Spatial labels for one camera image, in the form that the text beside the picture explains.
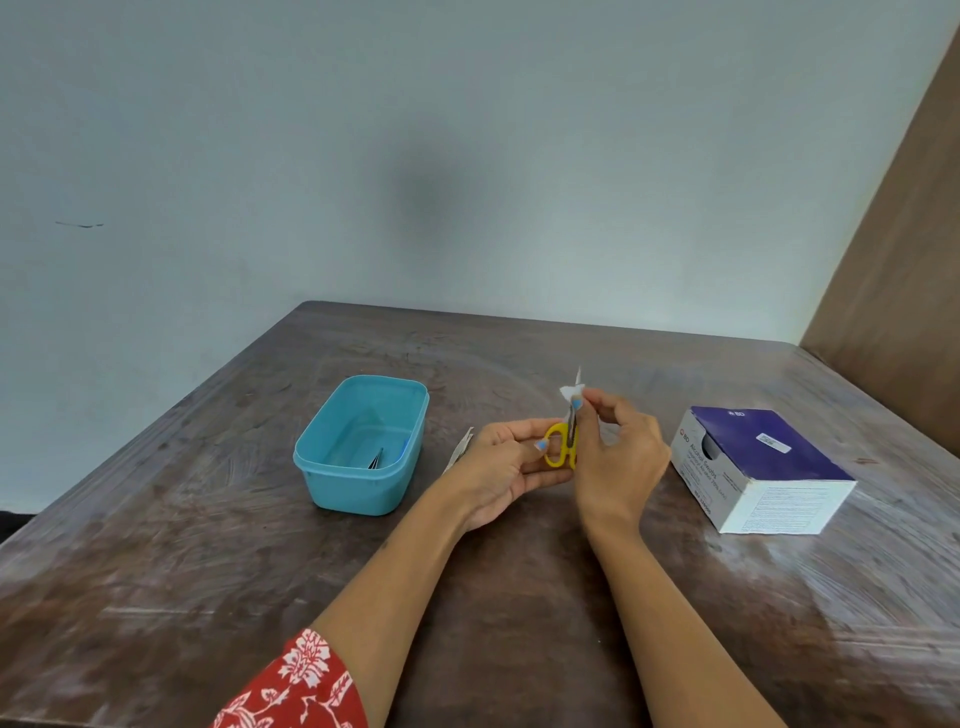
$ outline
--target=table surface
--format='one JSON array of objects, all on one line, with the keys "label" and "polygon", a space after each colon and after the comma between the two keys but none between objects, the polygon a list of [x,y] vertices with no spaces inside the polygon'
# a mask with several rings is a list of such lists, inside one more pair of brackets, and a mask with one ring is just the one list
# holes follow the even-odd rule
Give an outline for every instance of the table surface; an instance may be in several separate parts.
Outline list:
[{"label": "table surface", "polygon": [[[357,573],[468,426],[562,415],[578,365],[668,438],[690,404],[777,409],[860,481],[820,536],[720,536],[671,467],[640,525],[789,725],[957,724],[960,462],[809,354],[334,303],[298,307],[0,547],[0,724],[205,726]],[[416,472],[382,518],[316,508],[291,460],[359,373],[430,390]],[[648,720],[569,485],[468,534],[391,725]]]}]

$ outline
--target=red floral sleeve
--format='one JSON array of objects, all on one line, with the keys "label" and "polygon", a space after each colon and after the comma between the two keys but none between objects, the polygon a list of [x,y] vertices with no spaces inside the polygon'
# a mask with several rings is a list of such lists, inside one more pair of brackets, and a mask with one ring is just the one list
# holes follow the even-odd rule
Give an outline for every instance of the red floral sleeve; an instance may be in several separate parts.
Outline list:
[{"label": "red floral sleeve", "polygon": [[367,728],[360,693],[326,640],[304,629],[210,728]]}]

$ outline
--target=left hand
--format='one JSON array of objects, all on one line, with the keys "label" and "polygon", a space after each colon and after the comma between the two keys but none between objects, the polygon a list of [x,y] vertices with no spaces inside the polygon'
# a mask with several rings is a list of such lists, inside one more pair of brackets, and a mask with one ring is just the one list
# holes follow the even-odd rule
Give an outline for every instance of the left hand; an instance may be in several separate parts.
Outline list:
[{"label": "left hand", "polygon": [[573,477],[566,465],[551,468],[543,460],[550,448],[546,431],[560,419],[492,423],[473,438],[462,458],[437,482],[468,500],[464,530],[491,522],[524,493],[565,483]]}]

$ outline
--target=scissors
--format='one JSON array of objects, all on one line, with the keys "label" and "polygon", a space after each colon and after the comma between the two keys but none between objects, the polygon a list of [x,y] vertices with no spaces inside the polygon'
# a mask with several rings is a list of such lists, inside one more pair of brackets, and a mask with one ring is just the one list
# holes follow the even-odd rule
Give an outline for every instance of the scissors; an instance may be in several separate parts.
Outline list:
[{"label": "scissors", "polygon": [[[580,368],[577,368],[577,380],[575,386],[580,386]],[[549,454],[545,454],[543,459],[551,468],[561,468],[567,458],[570,460],[570,469],[577,469],[577,411],[573,408],[573,401],[570,402],[570,411],[566,416],[565,423],[556,423],[546,431],[543,438],[550,439],[551,435],[560,435],[560,456],[556,460],[551,460]]]}]

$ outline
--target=hand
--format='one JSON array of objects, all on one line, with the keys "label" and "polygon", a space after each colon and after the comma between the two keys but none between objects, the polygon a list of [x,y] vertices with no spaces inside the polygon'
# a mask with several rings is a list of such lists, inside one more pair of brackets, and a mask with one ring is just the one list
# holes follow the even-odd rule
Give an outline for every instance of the hand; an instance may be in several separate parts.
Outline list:
[{"label": "hand", "polygon": [[[657,418],[602,389],[585,389],[577,409],[577,477],[574,492],[585,525],[625,521],[636,528],[667,463],[670,448],[660,436]],[[620,425],[620,439],[605,445],[600,421]]]},{"label": "hand", "polygon": [[558,422],[493,423],[473,438],[467,453],[435,486],[455,490],[467,499],[465,531],[491,522],[524,493],[573,477],[569,468],[554,469],[543,461],[551,447],[543,435]]}]

